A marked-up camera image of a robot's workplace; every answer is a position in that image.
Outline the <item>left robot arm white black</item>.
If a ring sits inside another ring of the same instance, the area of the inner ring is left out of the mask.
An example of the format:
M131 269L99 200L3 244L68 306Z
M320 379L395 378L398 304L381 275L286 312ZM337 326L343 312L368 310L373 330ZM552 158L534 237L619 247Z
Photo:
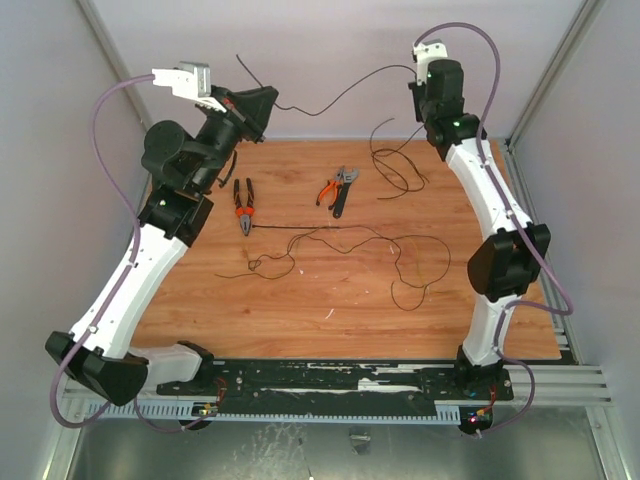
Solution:
M208 392L213 356L188 341L170 347L134 348L134 331L159 286L194 244L213 203L208 196L241 141L263 141L278 98L272 86L232 92L213 87L196 107L205 121L196 135L164 120L144 138L142 166L152 191L134 217L128 251L89 311L68 333L54 332L45 349L65 373L116 406L141 390L181 382L191 393Z

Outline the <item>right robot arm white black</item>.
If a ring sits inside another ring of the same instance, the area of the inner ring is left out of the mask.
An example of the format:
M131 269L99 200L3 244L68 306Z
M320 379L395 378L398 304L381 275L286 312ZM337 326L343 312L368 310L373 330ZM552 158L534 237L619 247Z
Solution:
M465 112L461 64L434 50L415 60L416 79L409 88L416 119L462 185L483 239L467 263L475 306L453 374L456 391L476 398L505 379L502 354L513 309L537 280L535 257L545 255L551 234L546 225L534 224L514 199L479 118Z

